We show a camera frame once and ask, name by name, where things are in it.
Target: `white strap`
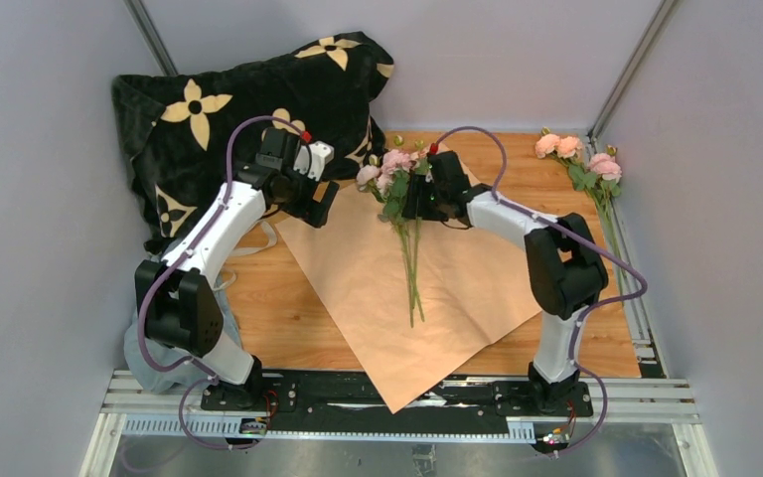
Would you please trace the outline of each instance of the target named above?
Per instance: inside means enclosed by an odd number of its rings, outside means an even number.
[[[273,226],[269,224],[267,221],[258,221],[256,222],[253,227],[255,226],[261,226],[262,231],[267,236],[267,245],[265,246],[240,246],[233,250],[229,256],[246,256],[246,255],[252,255],[254,253],[259,253],[262,250],[267,250],[268,248],[271,248],[272,246],[276,245],[277,242],[279,242],[279,239],[276,237],[276,231],[273,229]],[[237,279],[237,275],[235,275],[235,272],[228,269],[228,268],[221,268],[221,272],[226,272],[231,274],[232,276],[225,282],[221,283],[218,286],[213,286],[212,290],[214,291],[221,291],[226,290],[229,288],[230,285],[235,283],[235,280]]]

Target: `brown paper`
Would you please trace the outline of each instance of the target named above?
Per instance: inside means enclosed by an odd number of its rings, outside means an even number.
[[[328,224],[276,227],[384,402],[397,412],[484,347],[534,317],[525,253],[478,229],[423,222],[417,284],[425,312],[410,327],[399,238],[382,205],[352,184]]]

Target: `flower bouquet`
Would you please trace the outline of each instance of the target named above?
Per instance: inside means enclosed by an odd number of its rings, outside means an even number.
[[[356,178],[356,185],[360,191],[370,192],[379,203],[383,204],[380,219],[389,222],[399,237],[405,265],[411,328],[413,328],[414,310],[419,312],[420,320],[425,321],[419,290],[416,286],[419,230],[422,219],[417,217],[414,220],[408,220],[402,216],[402,210],[409,182],[418,176],[427,176],[427,180],[430,180],[431,175],[428,169],[425,150],[408,153],[392,149],[384,154],[381,160],[375,155],[371,156],[370,164],[364,166]]]
[[[613,252],[621,258],[612,212],[612,199],[621,195],[621,166],[616,163],[617,149],[607,146],[607,152],[595,154],[585,165],[578,155],[582,149],[583,143],[580,139],[574,136],[560,137],[552,134],[547,127],[542,129],[539,141],[534,146],[536,157],[550,157],[562,164],[568,172],[574,190],[583,191],[592,198],[598,213],[604,217],[605,233]]]

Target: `gray floor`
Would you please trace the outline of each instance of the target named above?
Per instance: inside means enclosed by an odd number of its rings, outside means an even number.
[[[576,434],[588,427],[578,424]],[[149,467],[177,449],[182,437],[128,437],[127,459]],[[577,453],[556,461],[526,460],[529,446],[391,442],[264,441],[248,451],[213,451],[189,444],[162,469],[140,475],[245,477],[636,476],[686,477],[671,427],[608,424]],[[116,462],[115,477],[129,474]]]

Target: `wooden table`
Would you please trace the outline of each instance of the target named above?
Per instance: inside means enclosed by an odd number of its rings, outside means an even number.
[[[422,139],[426,144],[436,132],[391,132],[388,139],[401,134],[406,145]],[[576,212],[589,224],[595,241],[604,235],[595,205],[585,194],[575,192],[565,170],[552,160],[534,156],[536,135],[499,134],[508,155],[508,171],[500,187],[510,199],[534,209],[557,215]],[[476,133],[458,133],[445,141],[479,179],[492,181],[501,166],[495,144]],[[269,221],[276,224],[287,218],[279,214]],[[239,246],[266,242],[256,229]],[[617,294],[612,266],[610,285],[602,297]],[[300,269],[287,245],[281,241],[273,248],[244,257],[231,257],[227,268],[237,274],[228,289],[229,303],[238,321],[244,348],[261,359],[268,368],[359,370],[356,359],[335,322]],[[458,372],[468,374],[514,374],[528,372],[539,342],[540,319],[523,324],[496,344],[485,348],[465,363]],[[590,316],[581,344],[580,361],[601,376],[639,377],[639,367],[620,304],[606,306]]]

